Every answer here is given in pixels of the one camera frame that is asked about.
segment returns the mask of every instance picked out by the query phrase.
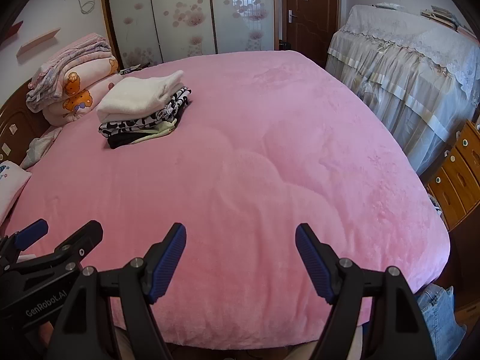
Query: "wooden shelf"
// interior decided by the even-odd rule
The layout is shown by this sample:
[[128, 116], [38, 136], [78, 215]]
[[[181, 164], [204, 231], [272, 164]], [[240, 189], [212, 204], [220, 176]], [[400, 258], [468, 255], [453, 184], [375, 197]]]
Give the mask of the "wooden shelf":
[[15, 35], [18, 32], [18, 30], [20, 30], [20, 27], [22, 26], [22, 24], [23, 24], [23, 20], [11, 26], [10, 29], [7, 31], [7, 34], [5, 35], [5, 38], [3, 39], [2, 42], [5, 42], [8, 38], [11, 38], [13, 35]]
[[48, 39], [53, 38], [57, 34], [57, 32], [60, 31], [60, 29], [61, 28], [59, 27], [59, 28], [56, 28], [54, 30], [51, 30], [47, 33], [44, 33], [43, 35], [38, 36], [35, 39], [32, 39], [30, 42], [27, 42], [27, 43], [23, 44], [18, 49], [17, 57], [21, 56], [23, 53], [27, 52], [28, 50], [33, 49], [34, 47], [38, 46], [39, 44], [47, 41]]

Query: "pink fleece blanket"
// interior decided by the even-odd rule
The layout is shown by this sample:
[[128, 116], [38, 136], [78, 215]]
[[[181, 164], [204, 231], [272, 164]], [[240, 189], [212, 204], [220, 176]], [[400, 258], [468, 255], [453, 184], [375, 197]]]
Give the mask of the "pink fleece blanket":
[[111, 269], [184, 223], [187, 246], [154, 315], [168, 342], [216, 349], [318, 339], [330, 307], [296, 250], [301, 222], [361, 267], [400, 267], [413, 291], [441, 273], [442, 220], [347, 87], [296, 52], [196, 56], [134, 75], [177, 70], [193, 93], [172, 134], [111, 150], [93, 110], [29, 169], [7, 233], [39, 218], [50, 230], [27, 253], [52, 252], [96, 219], [104, 238], [83, 265]]

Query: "jeans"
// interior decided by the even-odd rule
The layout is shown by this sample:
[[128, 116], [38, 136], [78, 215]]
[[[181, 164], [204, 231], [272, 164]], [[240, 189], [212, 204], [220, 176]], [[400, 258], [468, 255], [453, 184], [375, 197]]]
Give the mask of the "jeans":
[[455, 321], [453, 287], [445, 291], [430, 284], [417, 303], [430, 332], [437, 360], [448, 360], [460, 346], [467, 329]]

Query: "wardrobe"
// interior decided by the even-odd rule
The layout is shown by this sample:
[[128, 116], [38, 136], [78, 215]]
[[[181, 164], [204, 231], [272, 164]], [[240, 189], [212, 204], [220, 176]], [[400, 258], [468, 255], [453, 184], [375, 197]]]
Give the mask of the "wardrobe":
[[274, 50], [274, 0], [109, 0], [124, 67]]

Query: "wooden bed frame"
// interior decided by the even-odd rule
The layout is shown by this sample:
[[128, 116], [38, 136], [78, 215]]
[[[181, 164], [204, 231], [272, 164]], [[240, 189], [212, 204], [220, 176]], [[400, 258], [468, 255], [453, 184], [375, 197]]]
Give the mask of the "wooden bed frame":
[[42, 112], [34, 114], [26, 106], [29, 82], [18, 88], [0, 108], [0, 163], [9, 160], [19, 165], [30, 142], [50, 127]]

